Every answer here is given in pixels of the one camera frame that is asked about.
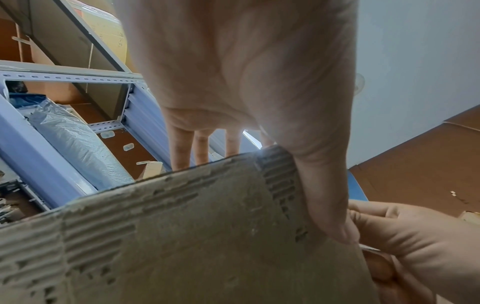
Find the white wall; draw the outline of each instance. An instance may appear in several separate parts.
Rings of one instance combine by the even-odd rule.
[[[360,0],[349,167],[480,104],[480,0]]]

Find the round wall fixture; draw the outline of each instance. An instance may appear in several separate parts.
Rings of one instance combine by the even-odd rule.
[[[355,91],[353,92],[353,95],[359,94],[365,86],[365,77],[363,77],[361,74],[357,73],[355,76]]]

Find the human hand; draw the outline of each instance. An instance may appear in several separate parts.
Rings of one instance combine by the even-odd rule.
[[[382,304],[480,299],[480,226],[403,204],[350,201],[349,214]]]
[[[227,156],[259,129],[294,157],[313,220],[358,241],[347,217],[346,152],[355,81],[357,0],[116,0],[134,63],[165,117],[171,166]]]

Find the gray plastic bag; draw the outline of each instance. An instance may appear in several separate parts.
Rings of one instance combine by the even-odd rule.
[[[42,102],[29,121],[98,190],[134,182],[88,125],[51,100]]]

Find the plastic wrapped package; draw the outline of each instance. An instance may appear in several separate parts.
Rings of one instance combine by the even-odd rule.
[[[88,125],[51,100],[42,102],[29,121],[98,190],[134,182]]]

